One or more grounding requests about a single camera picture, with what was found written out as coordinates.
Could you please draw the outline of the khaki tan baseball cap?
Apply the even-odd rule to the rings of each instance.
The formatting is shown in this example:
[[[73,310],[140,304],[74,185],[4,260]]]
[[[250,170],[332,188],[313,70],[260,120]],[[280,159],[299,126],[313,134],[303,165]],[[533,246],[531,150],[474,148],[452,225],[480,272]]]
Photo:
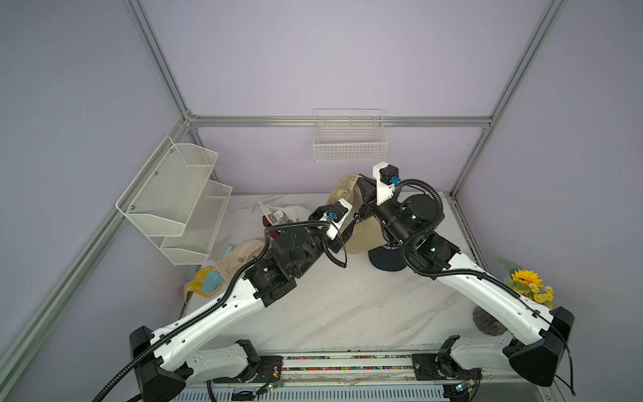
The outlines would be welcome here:
[[[341,178],[331,191],[327,202],[327,204],[334,204],[340,199],[345,199],[353,206],[350,217],[341,227],[344,232],[350,224],[354,223],[353,233],[345,244],[348,254],[366,253],[386,244],[382,228],[374,216],[360,221],[352,216],[363,205],[363,197],[357,185],[358,179],[359,174],[355,173]]]

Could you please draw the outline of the white baseball cap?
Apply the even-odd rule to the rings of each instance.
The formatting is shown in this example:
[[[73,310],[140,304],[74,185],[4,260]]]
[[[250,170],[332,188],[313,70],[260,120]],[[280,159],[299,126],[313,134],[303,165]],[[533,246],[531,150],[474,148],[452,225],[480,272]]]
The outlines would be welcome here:
[[[309,209],[300,205],[273,207],[261,202],[257,205],[261,209],[262,216],[266,216],[273,225],[307,221],[312,214]]]

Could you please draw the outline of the dark red baseball cap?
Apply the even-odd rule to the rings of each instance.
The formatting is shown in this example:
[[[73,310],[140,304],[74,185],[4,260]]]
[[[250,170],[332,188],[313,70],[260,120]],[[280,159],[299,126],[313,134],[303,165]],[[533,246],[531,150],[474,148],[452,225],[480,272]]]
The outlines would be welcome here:
[[[269,227],[273,226],[273,224],[271,223],[271,221],[270,221],[266,216],[264,216],[264,215],[262,216],[262,224],[263,224],[263,226],[264,226],[265,228],[269,228]]]

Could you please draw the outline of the beige baseball cap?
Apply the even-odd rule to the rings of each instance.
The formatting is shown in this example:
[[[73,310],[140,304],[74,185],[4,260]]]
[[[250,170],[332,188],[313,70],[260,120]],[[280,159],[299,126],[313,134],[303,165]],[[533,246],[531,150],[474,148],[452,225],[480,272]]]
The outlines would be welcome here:
[[[265,245],[264,241],[252,240],[236,246],[227,256],[214,262],[214,269],[219,272],[225,281],[231,281],[234,274],[261,254]]]

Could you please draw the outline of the yellow object behind arm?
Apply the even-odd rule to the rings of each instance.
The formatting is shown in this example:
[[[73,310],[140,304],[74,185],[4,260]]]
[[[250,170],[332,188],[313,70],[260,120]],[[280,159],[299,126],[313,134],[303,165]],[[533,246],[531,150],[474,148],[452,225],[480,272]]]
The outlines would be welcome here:
[[[195,275],[194,275],[194,278],[184,285],[184,296],[187,296],[189,293],[196,293],[197,295],[202,296],[202,297],[211,297],[211,296],[213,296],[214,293],[216,293],[216,291],[218,291],[218,289],[216,291],[211,292],[211,293],[204,293],[204,292],[201,291],[202,284],[204,283],[204,279],[205,279],[207,273],[210,272],[211,270],[217,271],[217,269],[215,269],[212,266],[206,266],[205,268],[202,268],[199,271],[197,271],[195,273]]]

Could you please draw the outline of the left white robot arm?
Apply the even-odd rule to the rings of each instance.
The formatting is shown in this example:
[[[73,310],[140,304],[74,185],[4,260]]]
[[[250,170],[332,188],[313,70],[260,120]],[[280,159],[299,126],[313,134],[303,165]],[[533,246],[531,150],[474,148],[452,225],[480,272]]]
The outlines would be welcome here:
[[[135,401],[169,401],[187,386],[216,380],[244,383],[263,370],[262,358],[248,339],[227,348],[205,345],[233,323],[257,313],[294,290],[319,260],[332,260],[353,234],[334,221],[313,219],[279,224],[264,231],[258,256],[232,276],[224,294],[165,327],[140,327],[130,335],[132,360],[119,373],[134,373]]]

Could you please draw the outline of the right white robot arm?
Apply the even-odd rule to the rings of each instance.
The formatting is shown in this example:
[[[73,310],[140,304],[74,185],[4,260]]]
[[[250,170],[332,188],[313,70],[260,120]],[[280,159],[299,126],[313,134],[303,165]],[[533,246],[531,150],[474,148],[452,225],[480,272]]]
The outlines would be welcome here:
[[[451,336],[437,355],[440,373],[473,369],[512,370],[528,382],[549,387],[563,358],[572,356],[568,340],[574,315],[549,309],[486,273],[449,240],[436,233],[444,204],[429,184],[418,179],[369,179],[356,182],[359,215],[375,218],[413,273],[438,281],[469,298],[500,325],[503,333],[485,339]]]

